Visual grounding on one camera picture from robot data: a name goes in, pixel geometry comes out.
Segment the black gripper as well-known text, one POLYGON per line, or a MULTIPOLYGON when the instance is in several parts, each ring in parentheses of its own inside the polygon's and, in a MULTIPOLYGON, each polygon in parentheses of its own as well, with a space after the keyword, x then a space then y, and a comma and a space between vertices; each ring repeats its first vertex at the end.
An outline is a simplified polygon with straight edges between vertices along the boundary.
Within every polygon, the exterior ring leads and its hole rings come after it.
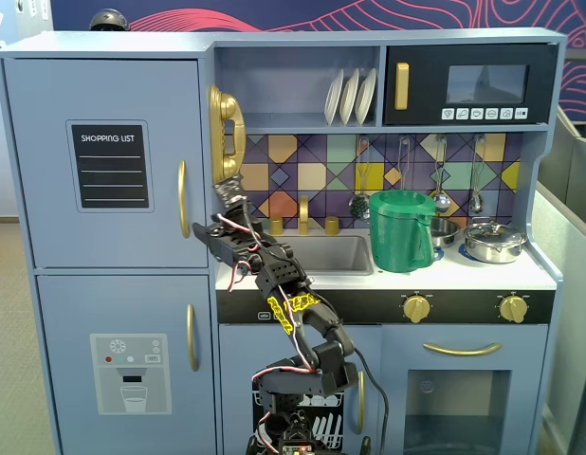
POLYGON ((214 185, 215 193, 223 205, 223 210, 214 214, 216 223, 210 226, 192 224, 194 236, 203 243, 211 255, 221 262, 240 262, 248 271, 258 272, 254 264, 269 256, 275 261, 288 264, 299 272, 299 267, 284 253, 272 249, 276 241, 265 232, 252 231, 248 211, 247 193, 242 186, 242 177, 234 175, 214 185), (241 229, 227 225, 242 226, 241 229))

